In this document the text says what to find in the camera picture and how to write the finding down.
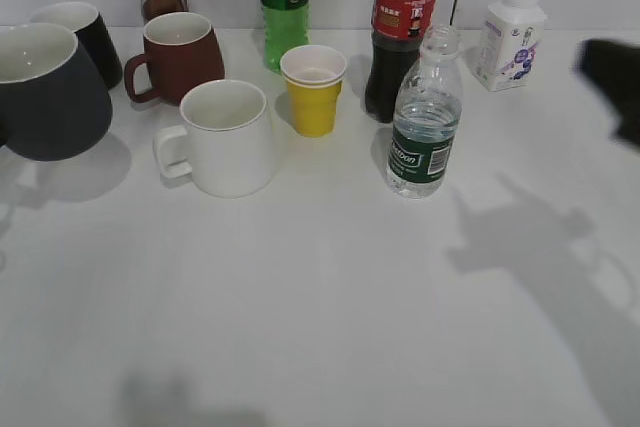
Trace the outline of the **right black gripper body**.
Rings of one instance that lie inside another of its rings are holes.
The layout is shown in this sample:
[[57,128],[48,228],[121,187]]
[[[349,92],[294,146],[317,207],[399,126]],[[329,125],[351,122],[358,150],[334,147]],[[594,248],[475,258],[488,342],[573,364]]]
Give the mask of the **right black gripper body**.
[[581,44],[577,68],[620,116],[616,137],[639,148],[639,46],[588,39]]

